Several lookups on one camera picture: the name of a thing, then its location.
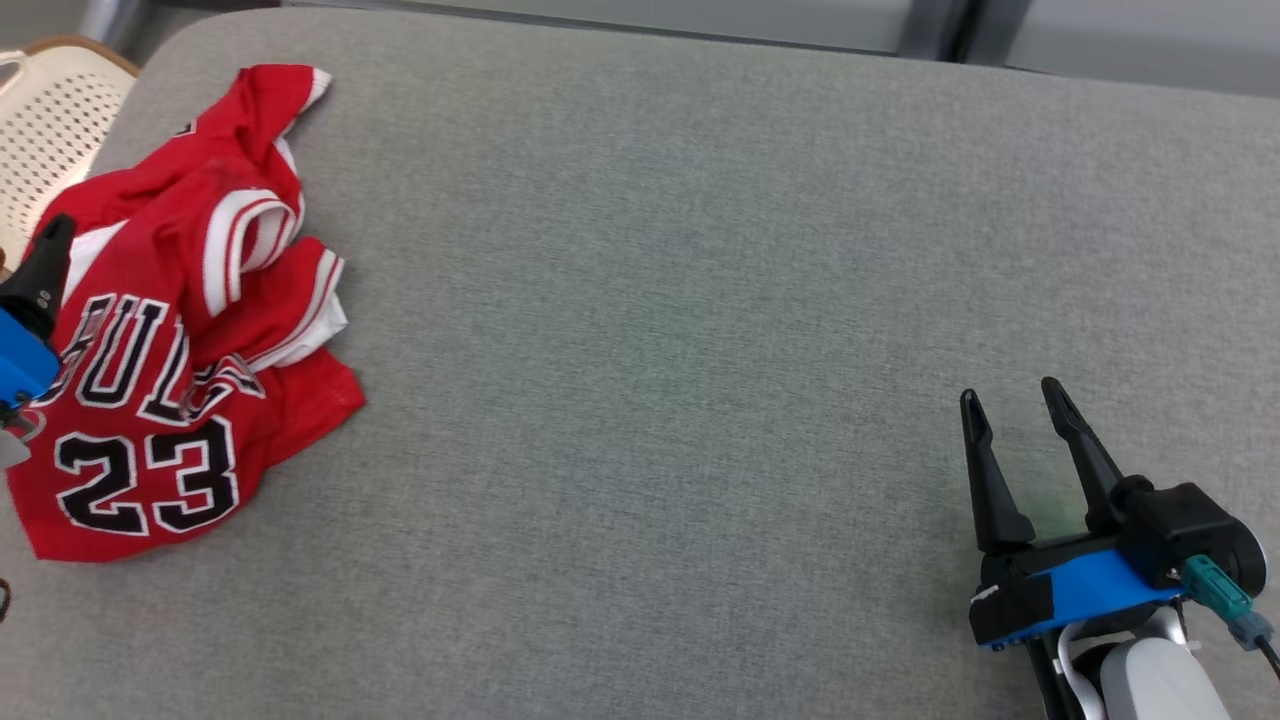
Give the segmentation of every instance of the green cable connector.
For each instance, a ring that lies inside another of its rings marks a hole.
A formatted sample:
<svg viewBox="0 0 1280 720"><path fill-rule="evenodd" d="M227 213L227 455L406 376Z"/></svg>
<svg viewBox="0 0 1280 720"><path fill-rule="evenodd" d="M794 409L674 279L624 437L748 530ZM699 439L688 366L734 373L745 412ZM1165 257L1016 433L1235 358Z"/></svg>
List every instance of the green cable connector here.
<svg viewBox="0 0 1280 720"><path fill-rule="evenodd" d="M1197 555L1183 565L1183 587L1192 600L1226 623L1244 650L1257 650L1260 639L1271 641L1271 624L1253 611L1253 598L1207 555Z"/></svg>

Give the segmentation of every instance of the white chair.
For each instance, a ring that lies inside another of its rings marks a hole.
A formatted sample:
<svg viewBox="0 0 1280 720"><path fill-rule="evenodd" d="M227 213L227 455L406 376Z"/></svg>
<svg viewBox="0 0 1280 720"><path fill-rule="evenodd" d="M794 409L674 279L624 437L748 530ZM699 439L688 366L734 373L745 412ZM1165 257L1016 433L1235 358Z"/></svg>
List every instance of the white chair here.
<svg viewBox="0 0 1280 720"><path fill-rule="evenodd" d="M138 69L79 36L0 53L6 64L17 72L0 85L0 250L13 269L49 202L88 173Z"/></svg>

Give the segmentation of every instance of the gray fabric surface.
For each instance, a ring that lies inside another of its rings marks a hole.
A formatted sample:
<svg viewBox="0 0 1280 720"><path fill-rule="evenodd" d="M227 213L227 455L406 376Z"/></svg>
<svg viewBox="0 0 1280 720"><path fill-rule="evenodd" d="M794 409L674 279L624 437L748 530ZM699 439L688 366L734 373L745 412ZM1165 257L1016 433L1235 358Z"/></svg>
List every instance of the gray fabric surface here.
<svg viewBox="0 0 1280 720"><path fill-rule="evenodd" d="M134 561L35 562L0 501L4 717L1039 717L966 625L957 398L1071 532L1043 374L1280 548L1275 101L271 10L161 49L99 169L260 61L334 74L292 137L370 406Z"/></svg>

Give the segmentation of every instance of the jersey armhole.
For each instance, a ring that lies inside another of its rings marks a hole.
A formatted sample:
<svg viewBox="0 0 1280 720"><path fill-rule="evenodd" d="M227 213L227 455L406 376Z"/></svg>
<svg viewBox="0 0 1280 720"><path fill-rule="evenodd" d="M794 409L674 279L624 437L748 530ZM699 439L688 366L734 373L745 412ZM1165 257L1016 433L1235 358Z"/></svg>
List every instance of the jersey armhole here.
<svg viewBox="0 0 1280 720"><path fill-rule="evenodd" d="M201 252L210 318L241 299L242 273L269 265L284 252L296 225L293 210L270 190L237 190L223 196L209 215Z"/></svg>

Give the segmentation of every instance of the basketball jersey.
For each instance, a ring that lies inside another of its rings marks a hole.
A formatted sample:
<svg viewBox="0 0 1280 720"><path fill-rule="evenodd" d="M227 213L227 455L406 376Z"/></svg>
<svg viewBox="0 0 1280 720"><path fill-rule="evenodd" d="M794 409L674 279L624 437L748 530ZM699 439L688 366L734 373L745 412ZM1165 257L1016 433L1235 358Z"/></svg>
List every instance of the basketball jersey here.
<svg viewBox="0 0 1280 720"><path fill-rule="evenodd" d="M302 186L284 133L329 76L259 65L136 167L65 190L77 224L52 345L9 470L37 557L105 562L198 537L262 471L364 405L321 346L346 325L343 263L294 241Z"/></svg>

